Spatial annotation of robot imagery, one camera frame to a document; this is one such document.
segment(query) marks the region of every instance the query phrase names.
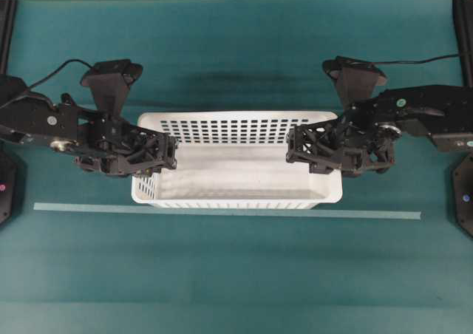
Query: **black cable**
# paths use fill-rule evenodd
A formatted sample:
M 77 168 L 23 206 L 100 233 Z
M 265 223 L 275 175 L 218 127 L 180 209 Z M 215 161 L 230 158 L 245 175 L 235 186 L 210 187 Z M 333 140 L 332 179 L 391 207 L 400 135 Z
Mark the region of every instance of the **black cable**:
M 81 59 L 75 59 L 75 58 L 74 59 L 68 59 L 67 61 L 62 63 L 58 68 L 56 68 L 50 74 L 48 74 L 46 77 L 44 77 L 44 78 L 40 79 L 39 81 L 36 81 L 35 83 L 31 84 L 23 92 L 19 93 L 17 96 L 15 96 L 11 100 L 9 100 L 6 103 L 4 103 L 3 105 L 1 105 L 0 109 L 3 109 L 4 107 L 10 105 L 11 103 L 15 103 L 16 101 L 20 101 L 20 100 L 23 100 L 25 98 L 32 98 L 32 99 L 44 101 L 45 103 L 47 103 L 49 105 L 49 107 L 51 109 L 54 109 L 55 108 L 54 103 L 51 101 L 51 99 L 49 99 L 46 95 L 43 95 L 43 94 L 40 94 L 40 93 L 37 93 L 37 92 L 32 92 L 31 89 L 34 89 L 38 85 L 41 85 L 41 84 L 47 82 L 49 79 L 51 79 L 56 74 L 58 74 L 67 64 L 73 63 L 73 62 L 83 64 L 84 66 L 89 67 L 89 69 L 94 69 L 94 67 L 92 67 L 87 62 L 82 61 Z
M 38 85 L 41 85 L 42 83 L 47 82 L 50 78 L 52 78 L 52 77 L 54 77 L 56 74 L 58 74 L 67 64 L 72 63 L 72 62 L 81 63 L 81 64 L 83 64 L 84 66 L 89 67 L 89 69 L 93 69 L 93 67 L 92 67 L 90 64 L 88 64 L 88 63 L 85 62 L 85 61 L 82 61 L 81 59 L 68 59 L 67 61 L 65 61 L 64 63 L 62 63 L 62 65 L 60 65 L 58 68 L 56 68 L 53 72 L 51 72 L 50 74 L 48 74 L 46 77 L 40 79 L 40 80 L 37 81 L 36 83 L 33 83 L 33 84 L 31 84 L 29 87 L 27 87 L 27 90 L 34 89 L 34 88 L 36 88 Z
M 382 61 L 382 62 L 371 62 L 371 64 L 424 64 L 424 63 L 430 63 L 433 61 L 439 61 L 440 59 L 463 57 L 464 55 L 471 55 L 471 52 L 455 53 L 452 55 L 439 55 L 438 57 L 423 59 L 422 61 Z

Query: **white tape line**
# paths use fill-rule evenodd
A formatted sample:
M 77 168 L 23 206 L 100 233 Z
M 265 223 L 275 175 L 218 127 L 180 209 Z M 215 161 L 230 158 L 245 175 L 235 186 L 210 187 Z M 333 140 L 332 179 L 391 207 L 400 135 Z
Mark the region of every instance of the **white tape line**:
M 351 210 L 239 210 L 215 208 L 155 208 L 152 206 L 88 205 L 77 203 L 35 202 L 36 211 L 95 212 L 110 214 L 203 214 L 213 216 L 270 216 L 270 217 L 321 217 L 359 219 L 410 219 L 420 220 L 420 211 L 351 211 Z

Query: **white screw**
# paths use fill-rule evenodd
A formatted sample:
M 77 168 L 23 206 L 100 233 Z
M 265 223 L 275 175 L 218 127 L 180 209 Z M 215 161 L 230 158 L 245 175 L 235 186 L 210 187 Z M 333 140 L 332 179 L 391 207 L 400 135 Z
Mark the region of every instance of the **white screw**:
M 57 123 L 58 123 L 58 119 L 54 116 L 49 116 L 47 118 L 47 122 L 48 124 L 50 124 L 51 126 L 55 126 Z

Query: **white plastic basket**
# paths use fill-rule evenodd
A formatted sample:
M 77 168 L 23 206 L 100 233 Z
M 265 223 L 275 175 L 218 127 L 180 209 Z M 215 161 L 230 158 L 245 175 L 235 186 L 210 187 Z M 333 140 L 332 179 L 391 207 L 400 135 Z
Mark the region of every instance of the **white plastic basket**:
M 312 208 L 341 199 L 341 175 L 286 163 L 291 126 L 332 112 L 145 113 L 138 125 L 180 140 L 177 169 L 132 178 L 132 198 L 158 208 Z

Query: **teal mat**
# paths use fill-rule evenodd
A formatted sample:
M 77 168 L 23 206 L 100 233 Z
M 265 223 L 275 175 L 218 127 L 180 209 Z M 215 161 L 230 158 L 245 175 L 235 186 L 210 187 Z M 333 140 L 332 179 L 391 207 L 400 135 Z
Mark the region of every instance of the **teal mat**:
M 67 58 L 145 67 L 125 108 L 329 109 L 321 62 L 457 50 L 451 0 L 23 1 L 10 74 L 32 82 Z M 71 66 L 39 91 L 79 87 Z M 389 88 L 461 84 L 458 60 L 386 67 Z M 386 174 L 344 180 L 320 211 L 421 212 L 421 220 L 35 211 L 35 202 L 133 206 L 130 179 L 8 146 L 17 214 L 0 231 L 0 333 L 470 333 L 473 241 L 454 222 L 463 154 L 402 138 Z

